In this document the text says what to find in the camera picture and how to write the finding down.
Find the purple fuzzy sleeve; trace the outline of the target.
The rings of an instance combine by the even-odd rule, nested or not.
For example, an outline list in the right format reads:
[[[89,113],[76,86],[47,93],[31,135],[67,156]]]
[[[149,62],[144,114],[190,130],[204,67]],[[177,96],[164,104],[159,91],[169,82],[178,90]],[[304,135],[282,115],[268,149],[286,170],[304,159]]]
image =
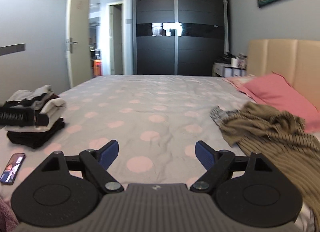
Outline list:
[[[0,230],[1,232],[14,231],[17,226],[18,226],[18,220],[13,210],[1,198],[0,199]]]

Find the pink pillow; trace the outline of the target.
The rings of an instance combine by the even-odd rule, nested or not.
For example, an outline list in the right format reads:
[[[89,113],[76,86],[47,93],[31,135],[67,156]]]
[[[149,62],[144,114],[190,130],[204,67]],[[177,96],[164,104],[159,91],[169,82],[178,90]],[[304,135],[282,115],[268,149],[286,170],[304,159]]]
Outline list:
[[[319,111],[296,91],[286,79],[276,73],[261,77],[247,75],[223,79],[258,104],[288,111],[305,120],[305,132],[319,132]]]

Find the white bedside table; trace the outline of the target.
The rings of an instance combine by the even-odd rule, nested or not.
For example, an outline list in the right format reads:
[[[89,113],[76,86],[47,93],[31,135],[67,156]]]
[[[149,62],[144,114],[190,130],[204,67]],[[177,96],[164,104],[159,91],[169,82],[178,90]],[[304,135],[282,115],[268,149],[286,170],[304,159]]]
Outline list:
[[[247,57],[230,53],[219,56],[213,63],[213,77],[244,77],[247,75]]]

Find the dark sliding wardrobe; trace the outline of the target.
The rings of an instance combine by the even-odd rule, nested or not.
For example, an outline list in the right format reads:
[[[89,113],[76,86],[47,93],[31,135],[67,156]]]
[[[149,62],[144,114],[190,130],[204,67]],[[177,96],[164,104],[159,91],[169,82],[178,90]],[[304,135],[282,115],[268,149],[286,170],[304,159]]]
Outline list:
[[[229,0],[133,0],[138,75],[211,76],[228,50]]]

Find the cream room door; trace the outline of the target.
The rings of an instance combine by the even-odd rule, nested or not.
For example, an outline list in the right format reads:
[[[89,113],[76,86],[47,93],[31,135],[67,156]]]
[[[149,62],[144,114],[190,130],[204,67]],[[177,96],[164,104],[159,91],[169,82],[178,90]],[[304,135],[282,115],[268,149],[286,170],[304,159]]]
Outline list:
[[[71,88],[91,79],[89,0],[67,0],[66,59]]]

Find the grey striped garment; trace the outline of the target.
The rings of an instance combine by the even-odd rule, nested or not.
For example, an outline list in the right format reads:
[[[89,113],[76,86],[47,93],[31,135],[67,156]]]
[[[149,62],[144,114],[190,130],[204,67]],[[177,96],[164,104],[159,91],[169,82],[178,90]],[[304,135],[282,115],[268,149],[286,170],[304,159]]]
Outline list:
[[[239,110],[225,111],[221,109],[219,106],[215,106],[212,108],[210,112],[210,118],[214,121],[214,123],[217,126],[221,126],[225,119],[227,119],[228,117],[234,114],[237,114],[238,112]]]

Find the grey wall plate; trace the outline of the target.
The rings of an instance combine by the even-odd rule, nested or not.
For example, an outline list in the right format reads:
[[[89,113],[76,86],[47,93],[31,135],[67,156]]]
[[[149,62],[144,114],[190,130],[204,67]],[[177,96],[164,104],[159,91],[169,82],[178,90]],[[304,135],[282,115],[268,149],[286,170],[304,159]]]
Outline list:
[[[0,56],[23,52],[23,51],[25,51],[25,43],[2,46],[0,47]]]

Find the beige padded headboard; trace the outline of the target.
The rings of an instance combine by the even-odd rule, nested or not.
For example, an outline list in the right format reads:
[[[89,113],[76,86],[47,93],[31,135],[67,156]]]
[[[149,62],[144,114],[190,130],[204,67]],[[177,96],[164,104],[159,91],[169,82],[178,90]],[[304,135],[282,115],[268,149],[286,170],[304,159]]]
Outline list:
[[[247,72],[277,73],[319,109],[319,41],[253,39],[248,44]]]

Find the white folded garment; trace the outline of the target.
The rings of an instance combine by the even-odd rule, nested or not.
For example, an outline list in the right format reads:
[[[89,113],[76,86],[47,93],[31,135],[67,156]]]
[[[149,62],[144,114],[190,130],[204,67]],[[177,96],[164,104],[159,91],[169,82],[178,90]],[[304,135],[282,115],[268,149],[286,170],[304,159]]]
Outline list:
[[[40,114],[48,117],[48,124],[33,125],[33,126],[6,126],[6,131],[12,132],[45,132],[49,131],[53,125],[62,118],[62,114],[67,108],[67,103],[64,99],[55,98],[49,100],[41,109]]]

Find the beige striped garment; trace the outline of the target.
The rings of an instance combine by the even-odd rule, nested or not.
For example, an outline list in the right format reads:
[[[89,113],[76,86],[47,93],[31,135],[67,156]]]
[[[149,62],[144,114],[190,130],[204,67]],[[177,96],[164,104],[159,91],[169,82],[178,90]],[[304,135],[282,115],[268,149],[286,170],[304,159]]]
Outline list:
[[[265,155],[299,189],[319,231],[319,140],[305,120],[268,105],[246,103],[219,127],[224,140],[246,154]]]

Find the grey polka dot bedsheet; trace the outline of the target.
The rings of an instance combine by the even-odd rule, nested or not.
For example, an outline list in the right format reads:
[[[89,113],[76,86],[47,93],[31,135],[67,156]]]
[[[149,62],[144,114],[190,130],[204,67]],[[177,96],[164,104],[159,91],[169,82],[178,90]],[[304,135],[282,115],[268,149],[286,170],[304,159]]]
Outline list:
[[[217,77],[104,76],[60,94],[67,103],[65,127],[37,150],[12,144],[1,130],[1,167],[14,153],[26,158],[14,185],[1,186],[8,202],[12,192],[50,153],[76,155],[99,149],[115,139],[119,155],[109,173],[130,183],[192,185],[205,172],[195,156],[202,140],[216,150],[229,149],[212,121],[213,107],[241,108],[249,98]]]

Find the smartphone with lit screen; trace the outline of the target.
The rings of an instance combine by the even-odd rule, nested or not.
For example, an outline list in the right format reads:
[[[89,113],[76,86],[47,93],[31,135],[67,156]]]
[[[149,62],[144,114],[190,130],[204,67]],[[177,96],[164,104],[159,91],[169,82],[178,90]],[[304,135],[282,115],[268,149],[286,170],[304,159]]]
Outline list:
[[[1,184],[13,185],[18,171],[25,160],[25,153],[14,153],[1,174]]]

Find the black garment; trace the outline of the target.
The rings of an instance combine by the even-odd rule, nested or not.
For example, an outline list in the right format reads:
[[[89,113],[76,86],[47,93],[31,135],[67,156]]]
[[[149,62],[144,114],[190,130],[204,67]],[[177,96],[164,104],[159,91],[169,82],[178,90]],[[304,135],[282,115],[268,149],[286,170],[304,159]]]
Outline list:
[[[63,118],[59,118],[48,131],[42,132],[14,132],[8,131],[7,138],[13,144],[24,145],[38,149],[48,142],[57,132],[65,127]]]

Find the grey folded garment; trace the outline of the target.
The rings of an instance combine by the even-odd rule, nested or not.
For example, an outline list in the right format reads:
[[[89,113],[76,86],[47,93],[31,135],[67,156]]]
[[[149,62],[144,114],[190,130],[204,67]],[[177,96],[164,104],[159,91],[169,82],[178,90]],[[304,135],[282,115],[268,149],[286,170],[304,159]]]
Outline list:
[[[4,103],[4,108],[28,108],[41,110],[51,99],[59,98],[50,85],[42,86],[34,91],[18,90]]]

